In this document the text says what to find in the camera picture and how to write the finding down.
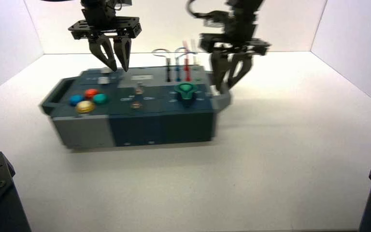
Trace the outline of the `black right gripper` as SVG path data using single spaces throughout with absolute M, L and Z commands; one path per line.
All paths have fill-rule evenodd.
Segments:
M 251 70 L 253 65 L 252 55 L 234 55 L 229 69 L 228 54 L 253 53 L 266 55 L 270 46 L 271 44 L 267 41 L 255 38 L 255 32 L 233 35 L 227 33 L 200 34 L 200 48 L 211 54 L 212 83 L 217 91 L 220 91 L 228 70 L 227 86 L 231 89 Z M 240 62 L 242 63 L 241 69 L 234 76 Z

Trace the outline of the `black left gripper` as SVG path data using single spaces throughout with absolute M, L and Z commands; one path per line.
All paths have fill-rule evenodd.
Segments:
M 86 20 L 79 20 L 68 28 L 74 39 L 89 39 L 89 50 L 112 71 L 117 70 L 110 40 L 114 37 L 114 53 L 124 71 L 129 69 L 131 39 L 142 31 L 139 17 L 116 16 L 103 26 L 91 26 Z

